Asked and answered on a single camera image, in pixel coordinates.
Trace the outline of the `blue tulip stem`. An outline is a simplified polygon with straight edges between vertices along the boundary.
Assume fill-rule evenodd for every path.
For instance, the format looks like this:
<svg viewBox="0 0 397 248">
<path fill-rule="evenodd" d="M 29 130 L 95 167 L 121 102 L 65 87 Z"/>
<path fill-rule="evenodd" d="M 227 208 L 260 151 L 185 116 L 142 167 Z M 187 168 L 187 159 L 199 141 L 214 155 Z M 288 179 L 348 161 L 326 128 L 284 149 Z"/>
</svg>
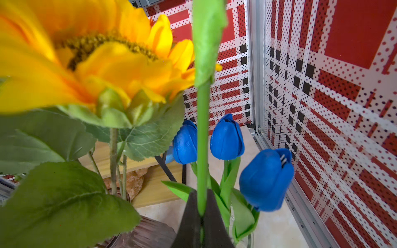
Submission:
<svg viewBox="0 0 397 248">
<path fill-rule="evenodd" d="M 191 120 L 183 122 L 173 140 L 173 157 L 179 164 L 191 164 L 193 173 L 197 174 L 197 126 Z M 162 181 L 167 188 L 180 199 L 188 201 L 193 188 L 174 181 Z"/>
<path fill-rule="evenodd" d="M 197 88 L 197 208 L 207 203 L 210 86 L 214 82 L 223 30 L 228 26 L 227 1 L 193 1 L 193 44 Z"/>
<path fill-rule="evenodd" d="M 241 156 L 245 152 L 243 134 L 232 114 L 223 116 L 216 125 L 211 140 L 212 155 L 224 161 L 223 175 L 219 186 L 217 201 L 226 229 L 229 229 L 231 218 L 231 193 L 237 180 Z"/>
<path fill-rule="evenodd" d="M 244 168 L 239 190 L 231 193 L 232 235 L 236 244 L 254 232 L 261 212 L 282 207 L 294 174 L 292 153 L 285 148 L 263 150 Z"/>
</svg>

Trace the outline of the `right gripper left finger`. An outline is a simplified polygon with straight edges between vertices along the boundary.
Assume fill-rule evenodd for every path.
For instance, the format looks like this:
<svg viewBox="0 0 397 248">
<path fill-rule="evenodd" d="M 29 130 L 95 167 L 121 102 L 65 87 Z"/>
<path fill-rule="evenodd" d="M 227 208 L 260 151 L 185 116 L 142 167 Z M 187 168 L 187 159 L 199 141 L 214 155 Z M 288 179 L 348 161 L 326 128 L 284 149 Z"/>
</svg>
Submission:
<svg viewBox="0 0 397 248">
<path fill-rule="evenodd" d="M 189 194 L 179 230 L 171 248 L 200 248 L 202 218 L 197 209 L 197 193 Z"/>
</svg>

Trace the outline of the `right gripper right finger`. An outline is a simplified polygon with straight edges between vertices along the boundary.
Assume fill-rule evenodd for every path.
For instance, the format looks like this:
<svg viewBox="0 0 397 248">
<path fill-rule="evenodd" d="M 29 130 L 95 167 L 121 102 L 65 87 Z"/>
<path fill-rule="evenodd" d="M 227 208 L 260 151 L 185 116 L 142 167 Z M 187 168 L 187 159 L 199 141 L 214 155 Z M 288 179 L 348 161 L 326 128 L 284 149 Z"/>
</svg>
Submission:
<svg viewBox="0 0 397 248">
<path fill-rule="evenodd" d="M 225 229 L 216 197 L 211 189 L 207 190 L 207 202 L 202 225 L 204 229 L 203 248 L 235 248 Z"/>
</svg>

